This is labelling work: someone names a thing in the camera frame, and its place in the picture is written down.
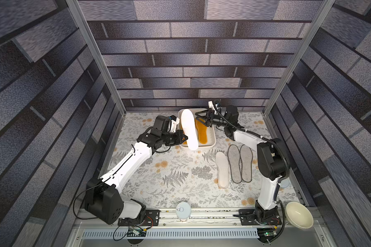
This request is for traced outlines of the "white insole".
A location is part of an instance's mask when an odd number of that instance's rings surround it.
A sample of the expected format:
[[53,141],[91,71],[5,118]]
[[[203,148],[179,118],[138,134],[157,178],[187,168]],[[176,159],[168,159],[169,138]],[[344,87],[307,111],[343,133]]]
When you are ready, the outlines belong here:
[[227,189],[229,186],[229,162],[227,156],[223,152],[217,152],[215,163],[218,172],[218,186],[221,189]]
[[188,137],[187,146],[191,151],[196,151],[199,148],[199,143],[197,139],[197,133],[195,128],[195,118],[193,113],[189,109],[184,109],[182,111],[180,122],[184,134]]

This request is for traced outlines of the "grey insole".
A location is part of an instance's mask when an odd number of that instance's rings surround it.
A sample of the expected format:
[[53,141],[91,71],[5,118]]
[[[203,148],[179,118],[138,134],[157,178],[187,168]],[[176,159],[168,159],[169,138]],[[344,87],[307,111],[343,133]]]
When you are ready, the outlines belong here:
[[242,164],[242,180],[246,183],[250,183],[252,181],[252,161],[254,158],[253,152],[248,146],[242,145],[240,149],[240,157]]
[[230,145],[227,151],[231,178],[236,184],[242,182],[241,168],[240,168],[240,151],[236,145]]

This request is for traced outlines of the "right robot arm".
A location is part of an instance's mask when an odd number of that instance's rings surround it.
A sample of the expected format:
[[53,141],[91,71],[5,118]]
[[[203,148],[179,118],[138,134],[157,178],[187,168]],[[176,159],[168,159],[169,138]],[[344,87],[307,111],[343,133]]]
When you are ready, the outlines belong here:
[[281,139],[267,139],[255,132],[246,130],[238,123],[238,109],[227,106],[225,114],[221,113],[220,101],[209,102],[209,109],[196,112],[196,120],[206,127],[223,126],[228,138],[239,142],[257,152],[259,171],[263,176],[261,191],[255,202],[254,212],[238,215],[240,218],[254,218],[260,224],[278,225],[281,218],[278,206],[282,205],[277,199],[280,183],[290,175],[288,155],[281,150]]

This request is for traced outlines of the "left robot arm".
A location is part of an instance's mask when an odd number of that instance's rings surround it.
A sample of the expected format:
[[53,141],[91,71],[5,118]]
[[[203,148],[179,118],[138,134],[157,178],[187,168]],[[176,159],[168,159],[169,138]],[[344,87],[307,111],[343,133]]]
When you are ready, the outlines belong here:
[[159,115],[154,125],[137,138],[128,154],[99,179],[87,183],[85,210],[107,224],[118,219],[136,220],[143,223],[146,218],[146,206],[134,199],[125,201],[121,193],[132,175],[162,146],[172,147],[185,142],[188,137],[178,130],[180,119],[174,115]]

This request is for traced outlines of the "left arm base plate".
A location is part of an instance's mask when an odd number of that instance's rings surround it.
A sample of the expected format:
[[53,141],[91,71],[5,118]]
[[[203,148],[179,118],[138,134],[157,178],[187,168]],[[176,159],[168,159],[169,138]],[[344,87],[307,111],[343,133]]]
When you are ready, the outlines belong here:
[[160,210],[145,210],[135,219],[119,218],[118,226],[158,226],[160,219]]

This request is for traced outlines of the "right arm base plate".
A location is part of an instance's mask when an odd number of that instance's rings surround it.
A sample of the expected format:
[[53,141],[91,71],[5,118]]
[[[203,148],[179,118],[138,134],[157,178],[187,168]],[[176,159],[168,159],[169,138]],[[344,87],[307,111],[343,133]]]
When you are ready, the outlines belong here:
[[261,219],[258,219],[258,216],[254,211],[254,209],[238,210],[237,215],[239,216],[241,225],[279,226],[282,224],[282,219],[277,208],[269,211],[268,215],[262,217]]

